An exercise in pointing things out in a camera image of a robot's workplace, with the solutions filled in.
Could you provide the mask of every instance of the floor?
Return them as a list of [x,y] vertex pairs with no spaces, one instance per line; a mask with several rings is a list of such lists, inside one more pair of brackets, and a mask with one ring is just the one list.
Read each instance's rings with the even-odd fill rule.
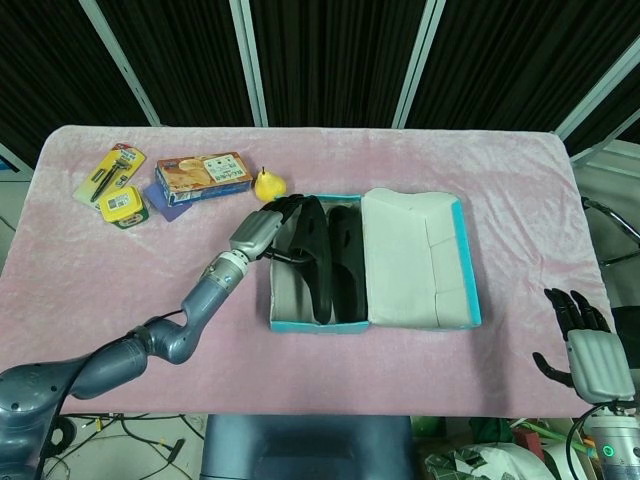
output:
[[[590,158],[589,164],[575,170],[576,181],[583,195],[590,196],[609,205],[627,220],[640,227],[640,147],[638,158],[633,156],[599,153]],[[603,165],[616,165],[615,171],[603,169]],[[13,229],[16,227],[22,204],[28,189],[27,183],[0,183],[0,269],[4,265]],[[612,227],[598,212],[587,212],[596,255],[599,259],[633,251],[633,245]],[[636,272],[640,258],[604,269],[603,279],[613,306],[640,304],[640,289],[636,287]],[[172,416],[174,414],[155,415]],[[187,415],[181,418],[126,420],[131,433],[147,440],[159,442],[169,447],[179,439],[185,439],[184,447],[178,454],[175,465],[169,466],[152,476],[154,480],[192,478],[197,479],[202,457],[202,440],[186,424],[185,420],[200,435],[204,434],[206,416]],[[168,451],[158,447],[160,452],[147,442],[136,440],[125,434],[121,422],[116,421],[104,431],[96,434],[96,424],[86,419],[74,419],[77,426],[77,445],[89,436],[95,437],[76,452],[64,457],[63,462],[49,460],[45,472],[51,480],[106,480],[111,478],[142,479],[166,465]]]

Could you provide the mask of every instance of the robotic hand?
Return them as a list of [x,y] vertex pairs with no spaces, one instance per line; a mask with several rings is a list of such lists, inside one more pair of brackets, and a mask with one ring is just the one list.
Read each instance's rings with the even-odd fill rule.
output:
[[[271,244],[307,197],[292,195],[252,212],[230,238],[231,250],[216,257],[182,302],[182,309],[153,317],[125,336],[85,357],[21,365],[0,373],[0,479],[40,480],[54,419],[67,395],[88,399],[144,373],[149,355],[172,364],[186,362],[211,317],[263,256],[306,262]],[[186,323],[167,317],[184,312]]]
[[566,453],[572,475],[577,480],[570,439],[594,415],[587,428],[596,439],[605,480],[640,478],[640,424],[625,410],[636,407],[635,388],[620,338],[578,292],[572,291],[569,296],[554,288],[544,293],[555,310],[571,373],[551,367],[538,352],[533,359],[547,378],[574,388],[580,398],[595,405],[574,423],[568,435]]

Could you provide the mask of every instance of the pink fleece tablecloth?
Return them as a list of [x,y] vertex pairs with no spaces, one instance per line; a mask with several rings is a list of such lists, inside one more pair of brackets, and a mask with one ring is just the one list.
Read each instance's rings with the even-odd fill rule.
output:
[[446,190],[464,204],[484,325],[434,333],[269,331],[268,262],[210,322],[194,356],[152,358],[139,379],[67,411],[567,416],[585,410],[531,358],[566,368],[544,287],[577,289],[608,312],[569,160],[544,133],[65,127],[47,140],[0,277],[0,371],[92,351],[179,307],[260,203],[251,192],[196,203],[173,223],[127,231],[71,195],[117,142],[156,160],[236,150],[290,192]]

